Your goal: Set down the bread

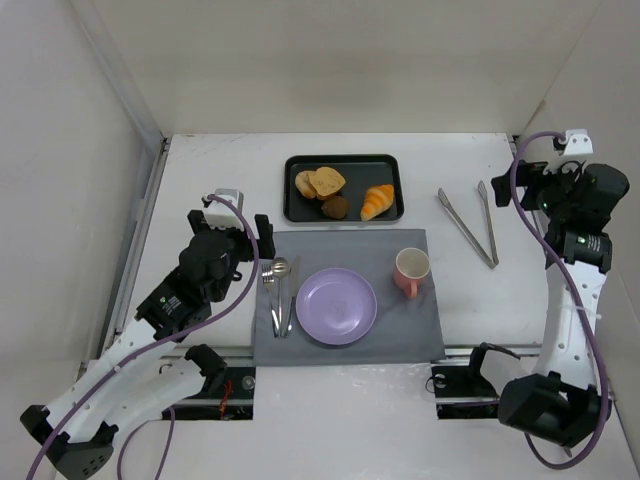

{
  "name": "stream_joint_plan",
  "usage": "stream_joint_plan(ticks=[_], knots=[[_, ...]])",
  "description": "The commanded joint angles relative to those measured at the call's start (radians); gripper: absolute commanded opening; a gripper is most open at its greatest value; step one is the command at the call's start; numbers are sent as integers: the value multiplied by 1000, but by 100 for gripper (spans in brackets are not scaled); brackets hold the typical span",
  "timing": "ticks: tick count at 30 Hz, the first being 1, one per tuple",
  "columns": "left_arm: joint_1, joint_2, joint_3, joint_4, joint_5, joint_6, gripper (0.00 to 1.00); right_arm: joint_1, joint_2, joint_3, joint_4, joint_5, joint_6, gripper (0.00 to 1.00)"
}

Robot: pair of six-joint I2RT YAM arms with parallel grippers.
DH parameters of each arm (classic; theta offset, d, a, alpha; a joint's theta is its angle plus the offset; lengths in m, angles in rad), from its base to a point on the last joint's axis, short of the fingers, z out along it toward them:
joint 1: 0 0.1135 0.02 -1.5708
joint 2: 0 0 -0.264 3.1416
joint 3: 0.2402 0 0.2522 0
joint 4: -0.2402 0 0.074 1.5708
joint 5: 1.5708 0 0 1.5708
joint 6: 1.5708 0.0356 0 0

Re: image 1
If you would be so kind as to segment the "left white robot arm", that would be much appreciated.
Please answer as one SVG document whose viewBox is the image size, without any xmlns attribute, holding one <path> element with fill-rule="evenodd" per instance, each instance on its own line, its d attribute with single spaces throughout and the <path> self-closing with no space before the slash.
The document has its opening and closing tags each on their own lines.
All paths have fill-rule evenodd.
<svg viewBox="0 0 640 480">
<path fill-rule="evenodd" d="M 88 479 L 133 430 L 223 383 L 227 364 L 205 344 L 189 348 L 156 377 L 143 376 L 192 332 L 231 313 L 255 283 L 260 260 L 274 257 L 266 215 L 255 215 L 253 224 L 237 208 L 231 216 L 237 225 L 224 227 L 190 211 L 189 245 L 120 337 L 67 392 L 22 413 L 22 425 L 40 445 L 28 478 L 48 459 L 65 478 Z"/>
</svg>

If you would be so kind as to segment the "metal tongs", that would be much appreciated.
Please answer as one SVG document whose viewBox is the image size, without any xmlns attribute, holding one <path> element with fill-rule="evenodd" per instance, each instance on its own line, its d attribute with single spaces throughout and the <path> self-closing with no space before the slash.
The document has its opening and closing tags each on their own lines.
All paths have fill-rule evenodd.
<svg viewBox="0 0 640 480">
<path fill-rule="evenodd" d="M 475 187 L 475 191 L 478 203 L 475 208 L 477 219 L 471 222 L 459 214 L 443 188 L 437 190 L 437 199 L 481 261 L 489 269 L 494 270 L 498 267 L 500 260 L 492 219 L 492 207 L 490 206 L 489 192 L 485 182 L 480 180 Z"/>
</svg>

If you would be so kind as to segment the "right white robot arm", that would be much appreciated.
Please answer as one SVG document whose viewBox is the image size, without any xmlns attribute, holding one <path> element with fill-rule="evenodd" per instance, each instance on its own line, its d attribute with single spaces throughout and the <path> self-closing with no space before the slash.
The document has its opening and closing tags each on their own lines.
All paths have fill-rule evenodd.
<svg viewBox="0 0 640 480">
<path fill-rule="evenodd" d="M 491 181 L 496 204 L 548 218 L 543 239 L 548 308 L 537 363 L 527 372 L 518 354 L 482 343 L 469 360 L 469 378 L 486 381 L 499 398 L 498 420 L 529 438 L 570 449 L 601 432 L 611 402 L 591 342 L 597 305 L 612 264 L 612 242 L 604 228 L 628 193 L 627 177 L 605 164 L 567 161 L 556 171 L 546 163 L 520 162 Z"/>
</svg>

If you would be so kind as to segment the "sliced brown bread loaf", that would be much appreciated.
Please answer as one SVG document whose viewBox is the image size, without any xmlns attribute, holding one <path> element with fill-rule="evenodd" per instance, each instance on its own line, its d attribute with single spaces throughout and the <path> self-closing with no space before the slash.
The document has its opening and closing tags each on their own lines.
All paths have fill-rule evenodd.
<svg viewBox="0 0 640 480">
<path fill-rule="evenodd" d="M 321 197 L 339 192 L 346 184 L 346 179 L 337 170 L 326 166 L 318 168 L 309 180 L 316 194 Z"/>
</svg>

